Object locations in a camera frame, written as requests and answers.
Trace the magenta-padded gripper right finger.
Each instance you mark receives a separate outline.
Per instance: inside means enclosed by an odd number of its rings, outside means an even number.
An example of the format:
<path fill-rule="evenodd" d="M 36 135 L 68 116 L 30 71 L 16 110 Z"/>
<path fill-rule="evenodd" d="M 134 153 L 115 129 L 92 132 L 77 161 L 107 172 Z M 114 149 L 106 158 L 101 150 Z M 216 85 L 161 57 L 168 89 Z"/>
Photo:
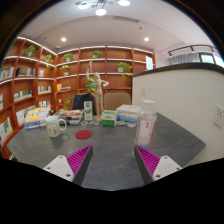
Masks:
<path fill-rule="evenodd" d="M 134 156 L 145 185 L 182 169 L 169 156 L 160 157 L 138 145 L 134 146 Z"/>

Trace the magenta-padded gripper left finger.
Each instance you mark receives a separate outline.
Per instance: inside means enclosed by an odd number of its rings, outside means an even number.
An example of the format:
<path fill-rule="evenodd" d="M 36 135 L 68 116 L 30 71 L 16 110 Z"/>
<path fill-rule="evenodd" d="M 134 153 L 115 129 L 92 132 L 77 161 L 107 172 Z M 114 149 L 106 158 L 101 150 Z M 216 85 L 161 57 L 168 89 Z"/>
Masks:
<path fill-rule="evenodd" d="M 57 156 L 44 167 L 44 170 L 77 185 L 81 185 L 92 155 L 93 147 L 89 145 L 68 156 Z"/>

